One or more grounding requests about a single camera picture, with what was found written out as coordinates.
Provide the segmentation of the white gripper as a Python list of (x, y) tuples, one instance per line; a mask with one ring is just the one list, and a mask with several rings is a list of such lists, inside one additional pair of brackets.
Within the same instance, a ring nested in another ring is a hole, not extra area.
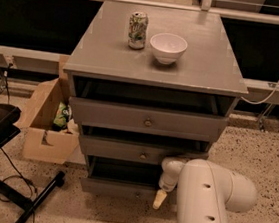
[(178, 178), (172, 178), (168, 174), (162, 174), (160, 176), (158, 185), (161, 189), (156, 192), (155, 200), (153, 201), (154, 209), (160, 208), (167, 197), (167, 192), (173, 191), (177, 183)]

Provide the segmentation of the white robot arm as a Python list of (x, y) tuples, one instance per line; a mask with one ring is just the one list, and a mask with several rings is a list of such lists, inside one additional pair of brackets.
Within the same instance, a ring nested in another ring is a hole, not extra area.
[(254, 183), (216, 163), (167, 157), (161, 167), (153, 207), (159, 208), (167, 194), (175, 191), (177, 223), (229, 223), (230, 211), (243, 213), (256, 205)]

